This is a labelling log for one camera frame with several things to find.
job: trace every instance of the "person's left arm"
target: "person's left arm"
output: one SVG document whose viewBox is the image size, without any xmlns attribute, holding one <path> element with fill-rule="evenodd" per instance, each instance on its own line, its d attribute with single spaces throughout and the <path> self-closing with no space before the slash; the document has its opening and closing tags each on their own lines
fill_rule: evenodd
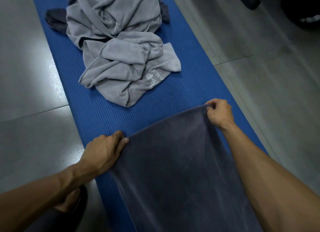
<svg viewBox="0 0 320 232">
<path fill-rule="evenodd" d="M 121 131 L 88 143 L 80 161 L 61 172 L 0 194 L 0 231 L 23 231 L 79 186 L 110 169 L 128 138 Z"/>
</svg>

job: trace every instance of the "tile floor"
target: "tile floor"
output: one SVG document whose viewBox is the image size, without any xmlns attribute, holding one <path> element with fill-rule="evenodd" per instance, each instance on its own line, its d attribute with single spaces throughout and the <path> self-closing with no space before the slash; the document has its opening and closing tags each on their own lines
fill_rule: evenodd
<svg viewBox="0 0 320 232">
<path fill-rule="evenodd" d="M 175 0 L 270 156 L 320 194 L 320 31 L 280 0 Z M 0 192 L 76 162 L 83 146 L 33 0 L 0 0 Z M 79 231 L 106 231 L 95 182 Z"/>
</svg>

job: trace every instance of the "hand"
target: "hand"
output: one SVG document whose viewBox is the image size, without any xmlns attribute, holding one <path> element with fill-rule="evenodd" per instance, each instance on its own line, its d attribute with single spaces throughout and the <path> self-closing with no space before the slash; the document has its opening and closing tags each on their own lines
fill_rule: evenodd
<svg viewBox="0 0 320 232">
<path fill-rule="evenodd" d="M 129 139 L 121 131 L 116 131 L 111 136 L 96 137 L 87 144 L 79 163 L 88 174 L 93 174 L 94 177 L 101 175 L 114 165 L 128 142 Z"/>
<path fill-rule="evenodd" d="M 225 129 L 228 125 L 235 123 L 231 106 L 226 100 L 212 99 L 207 101 L 206 104 L 213 105 L 213 108 L 207 108 L 208 118 L 213 125 Z"/>
</svg>

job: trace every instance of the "yoga mat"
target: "yoga mat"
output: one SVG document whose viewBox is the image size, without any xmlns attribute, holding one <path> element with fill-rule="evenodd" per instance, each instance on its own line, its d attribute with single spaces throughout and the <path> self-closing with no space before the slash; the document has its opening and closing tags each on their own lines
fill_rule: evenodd
<svg viewBox="0 0 320 232">
<path fill-rule="evenodd" d="M 238 126 L 265 151 L 174 0 L 163 1 L 169 7 L 171 22 L 162 24 L 156 34 L 164 43 L 172 44 L 181 61 L 182 71 L 171 73 L 153 90 L 147 91 L 134 106 L 124 108 L 105 100 L 96 89 L 86 89 L 78 84 L 85 69 L 82 52 L 68 37 L 54 32 L 46 24 L 46 10 L 65 8 L 67 0 L 34 0 L 83 145 L 101 134 L 110 135 L 116 130 L 122 130 L 129 136 L 163 118 L 202 105 L 212 98 L 221 98 L 232 105 Z M 221 133 L 219 135 L 228 149 L 226 140 Z M 110 174 L 97 177 L 96 182 L 113 231 L 136 231 Z"/>
</svg>

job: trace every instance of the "pile of clothes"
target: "pile of clothes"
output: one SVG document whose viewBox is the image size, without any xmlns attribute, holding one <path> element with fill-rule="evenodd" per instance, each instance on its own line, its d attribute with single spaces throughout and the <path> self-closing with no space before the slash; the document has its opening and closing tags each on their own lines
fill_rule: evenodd
<svg viewBox="0 0 320 232">
<path fill-rule="evenodd" d="M 154 32 L 170 23 L 161 0 L 68 0 L 65 9 L 46 13 L 51 28 L 83 51 L 86 67 L 79 83 L 95 87 L 124 107 L 158 85 L 181 64 L 170 43 Z"/>
</svg>

